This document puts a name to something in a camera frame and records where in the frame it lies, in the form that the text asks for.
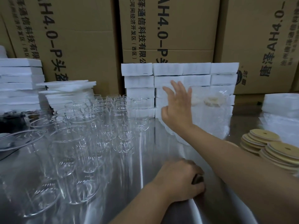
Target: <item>brown cardboard box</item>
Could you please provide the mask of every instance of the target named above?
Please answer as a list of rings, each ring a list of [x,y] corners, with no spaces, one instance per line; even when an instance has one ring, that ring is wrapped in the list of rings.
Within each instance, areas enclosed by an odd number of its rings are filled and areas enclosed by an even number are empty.
[[[96,81],[96,94],[119,93],[113,0],[1,0],[18,58],[39,58],[46,81]]]
[[[0,46],[4,46],[6,49],[6,54],[9,58],[15,58],[15,53],[11,45],[2,15],[0,13]]]
[[[299,64],[297,66],[297,71],[294,77],[291,92],[299,92]]]
[[[235,94],[289,92],[299,61],[299,0],[222,0],[214,62],[240,62]]]
[[[211,62],[219,2],[119,0],[123,62]]]

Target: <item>metal table surface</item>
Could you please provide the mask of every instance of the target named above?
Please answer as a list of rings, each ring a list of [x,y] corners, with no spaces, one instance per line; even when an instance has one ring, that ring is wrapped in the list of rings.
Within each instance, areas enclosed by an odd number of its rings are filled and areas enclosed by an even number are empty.
[[[233,116],[227,140],[239,144],[244,133],[256,128],[257,120],[256,116]],[[58,200],[39,215],[21,218],[15,214],[0,186],[1,223],[108,223],[155,177],[166,160],[180,158],[192,159],[201,166],[207,190],[195,199],[172,204],[162,223],[257,223],[248,207],[215,175],[207,162],[192,147],[178,143],[157,119],[152,120],[147,131],[140,133],[133,150],[116,154],[106,197],[98,193],[80,205],[68,205]],[[0,162],[0,168],[9,164],[7,160]]]

